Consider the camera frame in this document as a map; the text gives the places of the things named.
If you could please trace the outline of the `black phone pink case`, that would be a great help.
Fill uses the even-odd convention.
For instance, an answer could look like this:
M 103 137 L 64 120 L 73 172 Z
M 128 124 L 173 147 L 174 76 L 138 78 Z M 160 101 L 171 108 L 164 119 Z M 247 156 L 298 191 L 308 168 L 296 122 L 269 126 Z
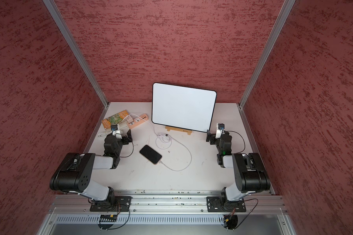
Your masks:
M 154 165 L 158 164 L 162 159 L 162 155 L 155 151 L 153 148 L 151 148 L 149 145 L 145 145 L 139 151 L 139 153 Z

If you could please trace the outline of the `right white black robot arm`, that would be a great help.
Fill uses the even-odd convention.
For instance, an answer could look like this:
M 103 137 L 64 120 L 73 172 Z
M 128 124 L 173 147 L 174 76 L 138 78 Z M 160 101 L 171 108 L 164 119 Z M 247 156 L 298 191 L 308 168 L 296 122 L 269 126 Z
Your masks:
M 232 136 L 225 130 L 219 130 L 216 134 L 207 131 L 206 141 L 216 146 L 218 165 L 234 172 L 234 183 L 224 187 L 221 195 L 210 201 L 211 205 L 216 201 L 221 207 L 233 207 L 246 196 L 270 189 L 271 182 L 258 153 L 232 153 Z

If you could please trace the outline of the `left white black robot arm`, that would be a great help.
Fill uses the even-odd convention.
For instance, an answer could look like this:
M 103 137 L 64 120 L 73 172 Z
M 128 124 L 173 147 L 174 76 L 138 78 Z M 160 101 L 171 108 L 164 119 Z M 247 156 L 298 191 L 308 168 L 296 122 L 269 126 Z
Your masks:
M 91 179 L 94 169 L 116 169 L 124 145 L 133 143 L 131 130 L 122 136 L 119 131 L 108 134 L 104 142 L 104 155 L 95 153 L 68 153 L 50 180 L 50 189 L 74 193 L 89 199 L 92 209 L 116 210 L 121 205 L 114 189 Z

